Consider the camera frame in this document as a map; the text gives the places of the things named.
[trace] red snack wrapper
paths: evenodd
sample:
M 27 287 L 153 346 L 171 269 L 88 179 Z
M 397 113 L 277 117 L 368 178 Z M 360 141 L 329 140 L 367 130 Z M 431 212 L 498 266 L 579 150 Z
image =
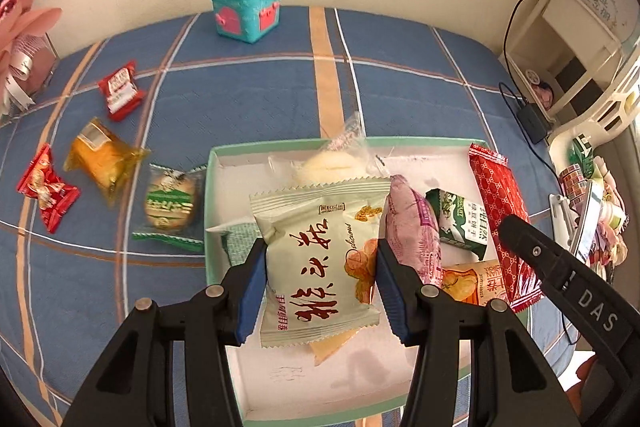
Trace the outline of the red snack wrapper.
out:
M 15 187 L 28 198 L 38 200 L 42 220 L 50 233 L 54 233 L 68 208 L 78 199 L 80 189 L 67 185 L 53 170 L 51 146 L 43 144 L 29 168 Z
M 113 121 L 125 118 L 145 98 L 145 91 L 139 90 L 133 81 L 135 74 L 136 61 L 132 60 L 98 82 L 106 99 L 109 118 Z
M 482 202 L 494 238 L 495 250 L 500 261 L 507 297 L 514 312 L 520 312 L 542 298 L 540 280 L 532 267 L 511 253 L 500 243 L 498 226 L 509 214 L 529 222 L 520 189 L 508 167 L 508 160 L 501 154 L 472 144 L 469 147 L 469 164 L 476 176 Z

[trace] teal toy chest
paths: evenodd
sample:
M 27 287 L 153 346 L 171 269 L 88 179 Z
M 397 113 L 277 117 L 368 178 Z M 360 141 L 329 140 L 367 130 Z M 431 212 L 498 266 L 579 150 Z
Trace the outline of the teal toy chest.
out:
M 280 21 L 280 0 L 211 0 L 220 35 L 255 42 Z

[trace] yellow snack wrapper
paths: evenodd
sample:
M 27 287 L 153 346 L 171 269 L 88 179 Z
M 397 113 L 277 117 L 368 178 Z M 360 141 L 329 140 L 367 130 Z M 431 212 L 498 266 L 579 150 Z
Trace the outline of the yellow snack wrapper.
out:
M 389 187 L 386 178 L 361 178 L 251 198 L 268 245 L 264 347 L 311 343 L 378 324 L 371 299 Z
M 98 185 L 109 204 L 126 183 L 148 149 L 134 149 L 98 120 L 92 119 L 71 143 L 63 169 L 81 168 Z
M 507 300 L 497 259 L 445 268 L 441 288 L 456 301 L 469 304 L 485 306 L 491 299 Z

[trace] screw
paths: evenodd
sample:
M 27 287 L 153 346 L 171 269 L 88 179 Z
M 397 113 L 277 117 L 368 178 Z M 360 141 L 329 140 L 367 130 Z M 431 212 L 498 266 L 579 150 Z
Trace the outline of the screw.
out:
M 492 299 L 491 308 L 494 309 L 494 311 L 502 313 L 507 311 L 508 306 L 507 303 L 502 299 Z
M 207 297 L 220 297 L 224 292 L 225 289 L 220 284 L 212 284 L 205 290 Z
M 433 284 L 425 284 L 422 288 L 420 288 L 420 293 L 425 297 L 437 297 L 440 290 L 438 290 L 437 286 Z
M 136 309 L 141 312 L 147 311 L 151 308 L 151 304 L 154 302 L 149 297 L 143 297 L 142 299 L 138 299 L 136 301 Z

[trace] pink snack package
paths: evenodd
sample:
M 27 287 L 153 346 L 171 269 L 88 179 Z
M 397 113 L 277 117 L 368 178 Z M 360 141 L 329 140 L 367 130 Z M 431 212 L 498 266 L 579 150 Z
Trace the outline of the pink snack package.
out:
M 396 259 L 413 267 L 423 283 L 440 287 L 440 233 L 431 205 L 400 174 L 391 176 L 388 202 L 386 240 Z

